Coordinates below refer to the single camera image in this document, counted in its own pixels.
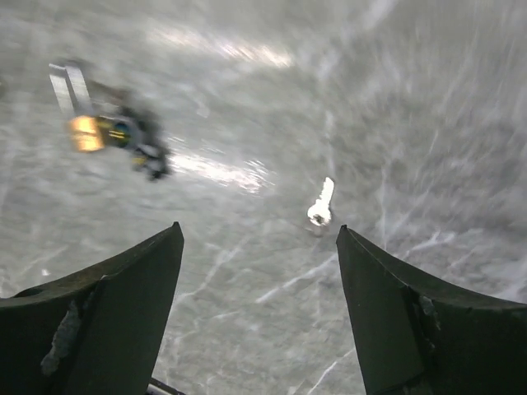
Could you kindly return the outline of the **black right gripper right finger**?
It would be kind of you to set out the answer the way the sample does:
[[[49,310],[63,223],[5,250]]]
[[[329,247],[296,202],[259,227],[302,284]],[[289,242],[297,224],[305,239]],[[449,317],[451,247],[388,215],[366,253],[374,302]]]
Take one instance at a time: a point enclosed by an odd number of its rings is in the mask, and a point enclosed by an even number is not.
[[[525,393],[524,304],[443,281],[347,227],[336,244],[367,393]]]

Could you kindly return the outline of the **small brass padlock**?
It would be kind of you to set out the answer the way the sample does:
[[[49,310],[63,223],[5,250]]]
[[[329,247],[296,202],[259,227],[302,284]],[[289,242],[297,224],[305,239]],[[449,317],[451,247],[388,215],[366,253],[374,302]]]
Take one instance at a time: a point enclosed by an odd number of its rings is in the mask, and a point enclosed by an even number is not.
[[[78,63],[49,64],[49,79],[73,145],[79,152],[105,148],[86,79]]]

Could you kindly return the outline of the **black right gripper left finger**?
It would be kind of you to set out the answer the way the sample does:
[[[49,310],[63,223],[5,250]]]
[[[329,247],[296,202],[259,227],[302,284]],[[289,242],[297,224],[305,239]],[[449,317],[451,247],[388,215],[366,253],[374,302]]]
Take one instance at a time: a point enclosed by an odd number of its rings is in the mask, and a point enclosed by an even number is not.
[[[4,394],[172,394],[154,379],[180,274],[178,224],[1,301]]]

